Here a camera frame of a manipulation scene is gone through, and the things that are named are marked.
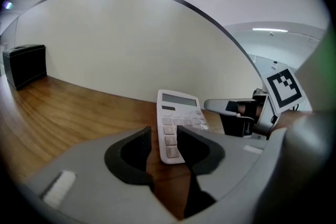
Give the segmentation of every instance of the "calculator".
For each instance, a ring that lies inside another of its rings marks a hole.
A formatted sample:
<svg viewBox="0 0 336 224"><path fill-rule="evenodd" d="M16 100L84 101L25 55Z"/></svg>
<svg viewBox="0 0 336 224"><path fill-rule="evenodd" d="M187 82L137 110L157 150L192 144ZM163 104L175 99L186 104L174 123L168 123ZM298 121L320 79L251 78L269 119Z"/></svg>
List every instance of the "calculator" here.
<svg viewBox="0 0 336 224"><path fill-rule="evenodd" d="M157 132L161 160L166 164L184 163L177 149L177 126L183 125L207 131L209 125L202 114L197 97L170 90L159 90L157 94Z"/></svg>

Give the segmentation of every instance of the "calculator display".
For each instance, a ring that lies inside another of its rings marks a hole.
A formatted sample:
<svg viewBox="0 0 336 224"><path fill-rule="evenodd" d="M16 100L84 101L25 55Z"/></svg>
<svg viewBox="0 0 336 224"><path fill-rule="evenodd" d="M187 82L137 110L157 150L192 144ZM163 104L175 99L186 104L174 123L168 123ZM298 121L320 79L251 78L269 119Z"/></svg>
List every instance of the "calculator display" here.
<svg viewBox="0 0 336 224"><path fill-rule="evenodd" d="M165 93L162 94L162 101L176 103L176 104L186 104L186 105L197 106L196 100L178 97L178 96L165 94Z"/></svg>
<svg viewBox="0 0 336 224"><path fill-rule="evenodd" d="M165 106L165 105L163 105L163 106L162 106L162 109L167 109L167 110L174 110L174 111L176 111L176 109L173 108L172 106Z"/></svg>

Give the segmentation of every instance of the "wooden floor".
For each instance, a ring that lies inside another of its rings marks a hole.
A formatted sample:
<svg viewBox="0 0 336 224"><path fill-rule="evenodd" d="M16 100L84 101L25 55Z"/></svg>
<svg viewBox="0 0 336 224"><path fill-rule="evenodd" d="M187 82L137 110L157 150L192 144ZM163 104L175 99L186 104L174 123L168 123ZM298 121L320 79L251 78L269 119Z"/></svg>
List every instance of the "wooden floor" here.
<svg viewBox="0 0 336 224"><path fill-rule="evenodd" d="M211 130L224 134L217 114L203 111ZM85 140L139 127L152 127L147 172L155 195L178 219L183 218L190 173L185 164L160 160L156 103L89 90L52 77L20 91L0 77L0 149L17 183L71 146Z"/></svg>

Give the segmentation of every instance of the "ceiling light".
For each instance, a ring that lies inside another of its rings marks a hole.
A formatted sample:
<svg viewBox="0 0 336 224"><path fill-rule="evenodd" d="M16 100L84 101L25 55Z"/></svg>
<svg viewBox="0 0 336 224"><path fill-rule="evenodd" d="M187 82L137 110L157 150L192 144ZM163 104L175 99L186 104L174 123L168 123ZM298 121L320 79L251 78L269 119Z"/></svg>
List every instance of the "ceiling light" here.
<svg viewBox="0 0 336 224"><path fill-rule="evenodd" d="M12 3L11 2L7 2L5 9L10 9L12 7Z"/></svg>
<svg viewBox="0 0 336 224"><path fill-rule="evenodd" d="M271 31L271 32L288 32L288 30L282 30L282 29L271 29L271 28L252 28L252 30L257 31Z"/></svg>

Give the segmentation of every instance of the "black and white fiducial marker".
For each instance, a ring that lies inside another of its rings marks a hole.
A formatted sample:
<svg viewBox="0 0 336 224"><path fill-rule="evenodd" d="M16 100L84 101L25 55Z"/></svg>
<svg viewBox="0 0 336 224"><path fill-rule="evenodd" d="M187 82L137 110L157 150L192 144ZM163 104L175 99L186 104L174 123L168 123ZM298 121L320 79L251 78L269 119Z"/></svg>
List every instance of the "black and white fiducial marker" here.
<svg viewBox="0 0 336 224"><path fill-rule="evenodd" d="M306 99L302 87L288 68L276 70L263 76L277 114L286 111Z"/></svg>

